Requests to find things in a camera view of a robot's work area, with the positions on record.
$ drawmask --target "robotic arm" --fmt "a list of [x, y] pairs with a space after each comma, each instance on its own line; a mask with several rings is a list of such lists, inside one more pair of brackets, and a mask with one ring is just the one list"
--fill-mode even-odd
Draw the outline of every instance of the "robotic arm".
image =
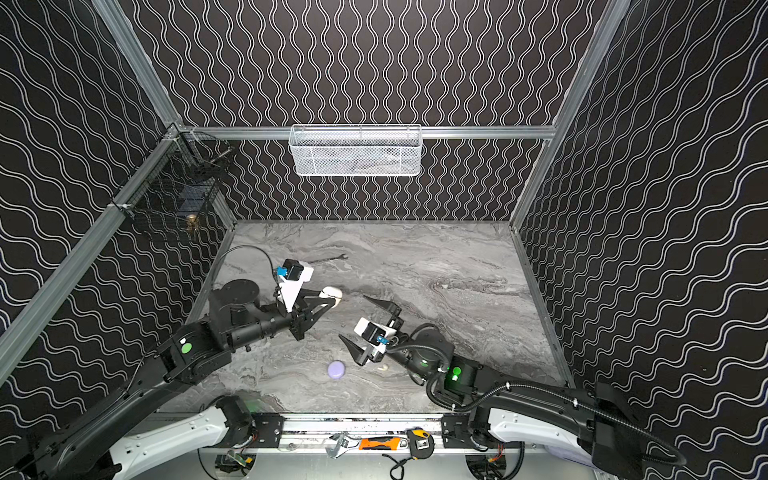
[[[436, 405], [469, 412], [467, 433], [475, 448], [533, 441], [563, 458], [638, 480], [644, 477], [643, 461], [685, 464], [676, 448], [636, 426], [637, 417], [613, 386], [598, 383], [594, 391], [587, 391], [507, 375], [455, 354], [454, 345], [434, 324], [422, 324], [411, 333], [401, 331], [401, 309], [396, 304], [366, 298], [391, 317], [386, 324], [360, 319], [355, 333], [367, 342], [365, 349], [339, 335], [355, 363], [363, 366], [388, 356], [404, 366], [416, 384], [426, 387]], [[649, 441], [671, 456], [646, 454]]]
[[[260, 305], [259, 287], [250, 280], [233, 280], [213, 290], [210, 313], [145, 355], [123, 386], [63, 429], [38, 441], [19, 442], [17, 469], [45, 480], [125, 480], [195, 448], [245, 443], [251, 438], [252, 419], [237, 397], [221, 399], [181, 422], [182, 429], [171, 425], [153, 439], [124, 436], [165, 402], [230, 363], [240, 347], [250, 351], [251, 343], [286, 329], [303, 339], [342, 298], [335, 287], [302, 288], [312, 272], [308, 263], [286, 260], [274, 271], [276, 301], [268, 305]], [[162, 449], [151, 448], [159, 441]]]

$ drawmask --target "white mesh basket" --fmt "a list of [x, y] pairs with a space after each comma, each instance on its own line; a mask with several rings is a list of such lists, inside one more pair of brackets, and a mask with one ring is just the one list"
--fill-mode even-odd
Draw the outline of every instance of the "white mesh basket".
[[305, 176], [413, 177], [422, 170], [422, 126], [293, 125], [288, 140]]

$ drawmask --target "wavy patterned wallpaper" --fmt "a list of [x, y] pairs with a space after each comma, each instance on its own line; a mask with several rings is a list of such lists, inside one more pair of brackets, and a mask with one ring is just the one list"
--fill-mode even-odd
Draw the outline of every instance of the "wavy patterned wallpaper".
[[244, 141], [223, 192], [240, 219], [503, 221], [540, 150], [540, 140], [425, 141], [417, 177], [300, 177], [288, 142]]
[[121, 0], [185, 123], [551, 124], [605, 0]]
[[[88, 0], [0, 2], [0, 324], [5, 331], [164, 132]], [[20, 435], [122, 383], [189, 313], [223, 229], [149, 243], [125, 224], [0, 386], [0, 478]]]
[[165, 131], [100, 21], [0, 2], [3, 332]]
[[582, 385], [768, 475], [768, 2], [636, 1], [521, 229]]

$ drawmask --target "purple lid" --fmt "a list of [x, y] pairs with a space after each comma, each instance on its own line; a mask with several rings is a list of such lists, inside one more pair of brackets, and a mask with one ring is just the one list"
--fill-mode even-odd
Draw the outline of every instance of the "purple lid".
[[328, 365], [328, 376], [338, 380], [344, 376], [344, 364], [339, 360], [334, 360]]

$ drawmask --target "black wire basket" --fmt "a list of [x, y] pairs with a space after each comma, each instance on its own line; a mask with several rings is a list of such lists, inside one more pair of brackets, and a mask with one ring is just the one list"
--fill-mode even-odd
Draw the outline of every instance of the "black wire basket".
[[184, 133], [176, 147], [120, 206], [134, 230], [152, 241], [197, 242], [215, 224], [213, 201], [230, 166], [231, 145], [207, 134]]

